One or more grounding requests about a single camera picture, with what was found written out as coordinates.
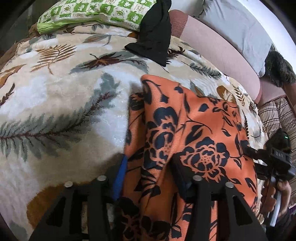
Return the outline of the orange black floral garment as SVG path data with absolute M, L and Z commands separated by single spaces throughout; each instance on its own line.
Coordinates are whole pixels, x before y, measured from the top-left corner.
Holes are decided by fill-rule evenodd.
M 199 97 L 177 82 L 141 78 L 143 91 L 129 99 L 125 144 L 128 158 L 116 202 L 116 240 L 184 240 L 192 205 L 179 195 L 168 167 L 177 155 L 190 175 L 215 187 L 233 183 L 252 211 L 258 211 L 252 159 L 243 156 L 247 139 L 236 104 Z

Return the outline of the striped beige mattress sheet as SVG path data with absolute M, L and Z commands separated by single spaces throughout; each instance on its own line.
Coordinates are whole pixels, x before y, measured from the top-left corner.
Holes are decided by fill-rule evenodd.
M 258 109 L 259 116 L 265 127 L 267 136 L 272 137 L 279 128 L 287 132 L 295 152 L 295 115 L 286 98 L 281 97 L 270 101 Z

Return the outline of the dark furry cushion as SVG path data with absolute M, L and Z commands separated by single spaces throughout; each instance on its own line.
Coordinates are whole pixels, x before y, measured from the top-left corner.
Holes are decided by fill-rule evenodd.
M 292 66 L 277 51 L 270 51 L 265 60 L 265 76 L 277 87 L 295 83 Z

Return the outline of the cream leaf pattern fleece blanket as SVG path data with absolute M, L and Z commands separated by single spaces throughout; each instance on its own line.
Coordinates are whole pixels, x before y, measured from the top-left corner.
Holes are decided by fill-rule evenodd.
M 163 67 L 125 49 L 133 32 L 74 25 L 20 43 L 1 68 L 1 216 L 28 240 L 66 182 L 86 184 L 125 154 L 130 97 L 144 75 L 236 104 L 247 140 L 266 142 L 244 87 L 172 37 Z

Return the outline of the grey pillow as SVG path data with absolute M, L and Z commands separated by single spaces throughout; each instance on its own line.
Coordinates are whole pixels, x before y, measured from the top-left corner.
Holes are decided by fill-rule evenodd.
M 273 44 L 255 16 L 239 1 L 198 1 L 193 16 L 228 41 L 258 77 Z

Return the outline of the black cloth garment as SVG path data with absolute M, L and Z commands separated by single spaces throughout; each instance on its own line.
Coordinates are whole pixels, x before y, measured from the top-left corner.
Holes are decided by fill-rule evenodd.
M 171 40 L 170 8 L 171 0 L 157 1 L 141 21 L 137 42 L 125 49 L 165 67 Z

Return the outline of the pink padded headboard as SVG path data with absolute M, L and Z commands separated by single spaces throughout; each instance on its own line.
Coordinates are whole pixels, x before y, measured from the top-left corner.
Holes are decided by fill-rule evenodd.
M 170 11 L 171 33 L 209 60 L 225 75 L 237 80 L 256 104 L 287 97 L 295 108 L 295 84 L 276 87 L 267 77 L 259 78 L 244 57 L 223 37 L 195 18 L 177 9 Z

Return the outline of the green white patterned pillow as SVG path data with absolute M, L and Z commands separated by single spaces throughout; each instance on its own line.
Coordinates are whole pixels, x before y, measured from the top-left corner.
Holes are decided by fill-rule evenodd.
M 139 31 L 140 23 L 156 1 L 66 0 L 59 1 L 38 19 L 40 34 L 58 30 L 68 24 L 94 22 Z

